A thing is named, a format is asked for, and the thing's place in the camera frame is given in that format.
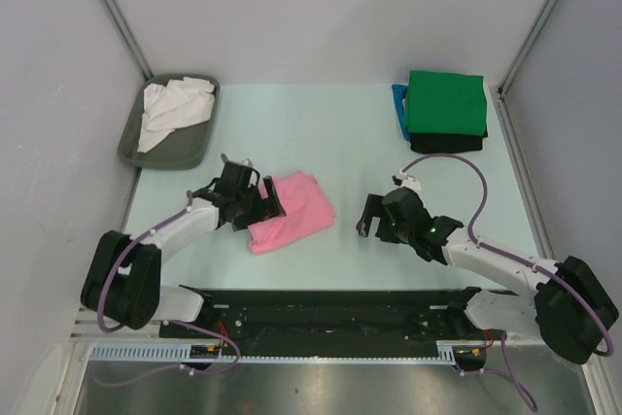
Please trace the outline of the pink t shirt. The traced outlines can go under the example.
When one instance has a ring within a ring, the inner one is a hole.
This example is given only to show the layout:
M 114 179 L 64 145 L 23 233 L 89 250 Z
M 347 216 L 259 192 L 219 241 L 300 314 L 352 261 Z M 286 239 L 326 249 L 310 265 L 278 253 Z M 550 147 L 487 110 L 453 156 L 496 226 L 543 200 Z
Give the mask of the pink t shirt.
M 255 255 L 272 252 L 333 226 L 335 210 L 313 174 L 296 171 L 274 178 L 285 214 L 250 225 L 249 245 Z

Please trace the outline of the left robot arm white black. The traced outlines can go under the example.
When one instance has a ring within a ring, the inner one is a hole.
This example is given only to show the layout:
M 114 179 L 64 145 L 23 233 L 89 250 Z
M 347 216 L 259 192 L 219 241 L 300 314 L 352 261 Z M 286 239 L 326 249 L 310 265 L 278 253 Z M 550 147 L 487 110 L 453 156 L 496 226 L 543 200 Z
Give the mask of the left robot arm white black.
M 201 293 L 164 286 L 163 265 L 224 225 L 245 230 L 284 215 L 272 177 L 261 177 L 247 160 L 227 160 L 218 177 L 188 191 L 183 207 L 165 220 L 140 234 L 104 233 L 81 291 L 81 304 L 96 314 L 105 333 L 138 330 L 160 321 L 180 322 L 191 335 L 204 336 L 213 329 L 214 312 L 204 306 Z

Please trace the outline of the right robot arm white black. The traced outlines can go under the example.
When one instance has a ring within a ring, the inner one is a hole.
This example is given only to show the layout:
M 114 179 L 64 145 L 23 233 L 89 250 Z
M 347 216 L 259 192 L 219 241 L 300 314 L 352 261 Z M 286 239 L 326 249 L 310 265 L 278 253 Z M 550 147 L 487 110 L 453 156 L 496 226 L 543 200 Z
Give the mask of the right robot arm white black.
M 471 338 L 481 329 L 527 334 L 576 364 L 612 355 L 609 331 L 619 311 L 586 261 L 509 252 L 457 220 L 431 216 L 419 193 L 406 187 L 369 194 L 358 235 L 368 236 L 374 220 L 381 241 L 406 245 L 420 259 L 470 271 L 508 291 L 476 291 L 451 310 L 448 326 L 456 336 Z

